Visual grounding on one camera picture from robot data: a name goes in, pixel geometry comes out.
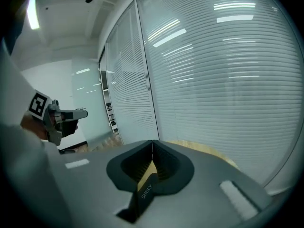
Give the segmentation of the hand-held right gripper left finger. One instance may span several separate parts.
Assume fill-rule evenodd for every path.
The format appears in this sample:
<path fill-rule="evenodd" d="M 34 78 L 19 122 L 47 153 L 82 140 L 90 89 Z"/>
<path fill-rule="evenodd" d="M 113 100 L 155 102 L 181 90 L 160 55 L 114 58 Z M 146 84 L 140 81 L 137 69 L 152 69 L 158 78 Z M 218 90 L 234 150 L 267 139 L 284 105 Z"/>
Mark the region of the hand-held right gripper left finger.
<path fill-rule="evenodd" d="M 153 201 L 153 174 L 138 191 L 137 184 L 152 161 L 151 140 L 131 144 L 132 149 L 112 158 L 106 167 L 108 177 L 117 189 L 132 194 L 127 208 L 117 216 L 135 223 Z"/>

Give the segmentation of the person's left forearm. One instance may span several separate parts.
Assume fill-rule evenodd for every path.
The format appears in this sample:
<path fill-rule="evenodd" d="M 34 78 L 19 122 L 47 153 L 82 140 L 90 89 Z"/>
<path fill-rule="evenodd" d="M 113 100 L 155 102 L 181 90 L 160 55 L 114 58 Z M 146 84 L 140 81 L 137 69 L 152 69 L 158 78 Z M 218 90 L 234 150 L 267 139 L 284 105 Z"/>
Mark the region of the person's left forearm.
<path fill-rule="evenodd" d="M 32 133 L 34 133 L 38 138 L 41 140 L 47 140 L 47 131 L 43 123 L 39 120 L 34 118 L 30 114 L 25 114 L 21 120 L 20 126 L 23 129 L 26 129 Z"/>

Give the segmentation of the frosted glass door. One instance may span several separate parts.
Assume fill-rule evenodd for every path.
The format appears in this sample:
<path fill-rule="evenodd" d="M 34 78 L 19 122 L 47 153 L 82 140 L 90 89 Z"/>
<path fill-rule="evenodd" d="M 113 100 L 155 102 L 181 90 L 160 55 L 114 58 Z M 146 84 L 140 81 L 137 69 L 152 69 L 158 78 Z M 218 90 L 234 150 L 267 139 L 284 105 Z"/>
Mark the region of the frosted glass door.
<path fill-rule="evenodd" d="M 86 118 L 79 120 L 79 126 L 92 151 L 113 133 L 105 107 L 99 65 L 92 59 L 74 58 L 71 67 L 74 105 L 88 112 Z"/>

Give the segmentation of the ceiling light strip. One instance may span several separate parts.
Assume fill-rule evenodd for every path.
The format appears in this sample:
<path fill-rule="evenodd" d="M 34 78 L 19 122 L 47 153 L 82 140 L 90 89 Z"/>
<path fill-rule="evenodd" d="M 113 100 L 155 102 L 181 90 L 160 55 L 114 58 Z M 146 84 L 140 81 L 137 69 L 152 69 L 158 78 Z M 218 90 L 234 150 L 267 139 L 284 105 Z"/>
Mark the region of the ceiling light strip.
<path fill-rule="evenodd" d="M 40 28 L 37 16 L 36 0 L 28 0 L 27 17 L 32 30 Z"/>

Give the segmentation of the white shelf unit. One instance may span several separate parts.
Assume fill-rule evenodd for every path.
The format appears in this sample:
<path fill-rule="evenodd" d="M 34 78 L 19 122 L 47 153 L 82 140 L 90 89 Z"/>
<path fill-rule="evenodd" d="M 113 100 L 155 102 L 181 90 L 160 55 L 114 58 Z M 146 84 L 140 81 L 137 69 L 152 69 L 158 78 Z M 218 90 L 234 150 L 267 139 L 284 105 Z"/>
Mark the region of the white shelf unit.
<path fill-rule="evenodd" d="M 103 89 L 103 96 L 104 96 L 104 103 L 106 112 L 109 119 L 109 125 L 112 129 L 112 132 L 114 134 L 118 134 L 118 128 L 114 117 L 114 112 L 112 109 L 112 104 L 109 96 L 109 89 L 107 84 L 107 78 L 106 78 L 106 72 L 104 70 L 101 71 L 101 83 L 102 83 L 102 89 Z"/>

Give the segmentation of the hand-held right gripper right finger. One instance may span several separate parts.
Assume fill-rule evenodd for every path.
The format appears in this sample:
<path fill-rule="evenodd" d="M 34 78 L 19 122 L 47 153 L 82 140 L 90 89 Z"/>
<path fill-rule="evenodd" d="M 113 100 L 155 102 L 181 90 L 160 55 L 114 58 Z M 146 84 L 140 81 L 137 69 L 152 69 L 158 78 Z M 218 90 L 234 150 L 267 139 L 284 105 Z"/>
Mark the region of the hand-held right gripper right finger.
<path fill-rule="evenodd" d="M 153 141 L 152 161 L 157 169 L 157 174 L 153 174 L 153 200 L 180 192 L 194 175 L 191 160 L 169 142 Z"/>

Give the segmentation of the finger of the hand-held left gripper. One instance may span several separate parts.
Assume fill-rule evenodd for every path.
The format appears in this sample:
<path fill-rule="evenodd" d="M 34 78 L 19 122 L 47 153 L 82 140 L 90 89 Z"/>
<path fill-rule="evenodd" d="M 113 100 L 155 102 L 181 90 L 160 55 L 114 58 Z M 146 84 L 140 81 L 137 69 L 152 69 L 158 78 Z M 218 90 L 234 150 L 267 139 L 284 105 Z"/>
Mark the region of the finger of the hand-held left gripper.
<path fill-rule="evenodd" d="M 62 136 L 69 136 L 75 133 L 78 128 L 78 120 L 62 122 Z"/>

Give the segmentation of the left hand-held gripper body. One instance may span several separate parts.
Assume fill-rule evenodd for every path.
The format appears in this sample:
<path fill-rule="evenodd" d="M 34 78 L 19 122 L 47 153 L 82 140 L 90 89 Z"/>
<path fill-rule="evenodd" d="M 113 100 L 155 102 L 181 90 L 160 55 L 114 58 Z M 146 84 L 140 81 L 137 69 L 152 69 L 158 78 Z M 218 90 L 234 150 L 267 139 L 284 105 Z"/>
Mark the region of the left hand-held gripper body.
<path fill-rule="evenodd" d="M 29 106 L 28 113 L 39 119 L 47 131 L 47 140 L 56 146 L 61 144 L 62 122 L 80 120 L 88 117 L 88 112 L 84 108 L 75 110 L 61 110 L 58 100 L 52 100 L 49 96 L 35 91 Z"/>

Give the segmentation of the round wooden side table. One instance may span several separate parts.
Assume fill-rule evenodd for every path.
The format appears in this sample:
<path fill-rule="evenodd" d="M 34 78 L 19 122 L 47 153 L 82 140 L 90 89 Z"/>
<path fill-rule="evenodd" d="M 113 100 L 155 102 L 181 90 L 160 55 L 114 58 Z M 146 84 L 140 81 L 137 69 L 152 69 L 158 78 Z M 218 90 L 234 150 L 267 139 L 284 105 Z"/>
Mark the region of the round wooden side table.
<path fill-rule="evenodd" d="M 193 150 L 196 150 L 199 152 L 204 152 L 207 154 L 217 156 L 239 170 L 239 167 L 229 157 L 227 157 L 225 154 L 223 154 L 223 153 L 219 152 L 218 150 L 216 150 L 212 147 L 209 147 L 207 145 L 196 143 L 196 142 L 191 142 L 191 141 L 186 141 L 186 140 L 171 140 L 168 142 L 177 144 L 177 145 L 189 148 L 189 149 L 193 149 Z M 153 163 L 153 161 L 151 161 L 150 165 L 148 166 L 147 170 L 143 174 L 142 178 L 139 180 L 139 182 L 137 184 L 138 191 L 144 186 L 144 184 L 146 183 L 146 181 L 148 180 L 148 178 L 150 177 L 151 174 L 157 174 L 157 169 L 156 169 L 156 166 Z"/>

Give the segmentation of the white window blind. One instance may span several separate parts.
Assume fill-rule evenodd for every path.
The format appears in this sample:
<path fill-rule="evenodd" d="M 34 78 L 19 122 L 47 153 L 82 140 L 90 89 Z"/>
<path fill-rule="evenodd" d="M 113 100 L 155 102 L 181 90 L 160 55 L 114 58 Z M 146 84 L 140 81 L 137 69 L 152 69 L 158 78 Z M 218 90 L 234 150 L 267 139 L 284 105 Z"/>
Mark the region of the white window blind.
<path fill-rule="evenodd" d="M 106 76 L 118 132 L 124 144 L 158 138 L 137 9 L 132 2 L 105 45 Z"/>
<path fill-rule="evenodd" d="M 160 138 L 266 184 L 303 119 L 303 56 L 274 0 L 137 0 Z"/>

